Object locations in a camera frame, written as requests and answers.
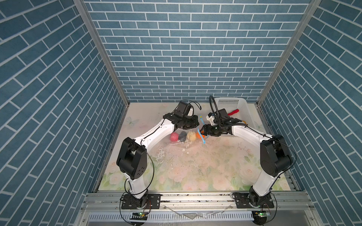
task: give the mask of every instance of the pink ball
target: pink ball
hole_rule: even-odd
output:
[[[170,141],[172,142],[178,141],[178,133],[176,132],[171,133]]]

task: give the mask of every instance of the floral table mat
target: floral table mat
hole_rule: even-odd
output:
[[[176,105],[131,103],[99,190],[124,191],[125,177],[115,163],[122,141],[127,136],[135,138],[148,131]],[[201,111],[194,107],[195,114],[202,115],[206,121],[210,105],[204,103],[201,106]],[[255,128],[265,132],[254,104],[248,104],[248,107]],[[169,137],[168,135],[148,151],[155,166],[155,177],[150,190],[248,191],[259,176],[260,150],[244,139],[233,136],[208,137],[206,144],[200,139],[179,144],[170,142]],[[143,174],[146,185],[151,181],[152,171],[152,163],[148,159],[147,169]],[[274,184],[273,190],[290,191],[284,175]]]

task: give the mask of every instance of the side wall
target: side wall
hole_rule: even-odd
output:
[[[326,225],[362,219],[361,12],[362,1],[322,0],[262,103]]]
[[[310,0],[85,2],[131,101],[255,102]]]
[[[72,0],[0,1],[0,225],[74,223],[123,109]]]

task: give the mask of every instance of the yarn ball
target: yarn ball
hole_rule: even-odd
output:
[[[187,133],[185,131],[182,131],[180,133],[180,135],[178,136],[178,140],[181,141],[181,142],[185,142],[186,141],[186,136],[187,136]]]
[[[189,141],[194,141],[196,140],[196,133],[194,131],[190,131],[188,134],[187,134],[187,139]]]
[[[196,137],[197,138],[199,138],[199,139],[201,139],[201,137],[200,137],[200,134],[199,133],[196,133]]]
[[[178,133],[176,132],[171,133],[170,141],[172,142],[178,141]]]

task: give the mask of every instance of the white plastic basket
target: white plastic basket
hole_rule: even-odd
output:
[[[230,113],[236,109],[239,109],[238,113],[233,114],[230,117],[244,120],[248,126],[255,128],[254,120],[251,117],[247,101],[244,98],[216,97],[215,101],[219,110],[225,108],[226,112]]]

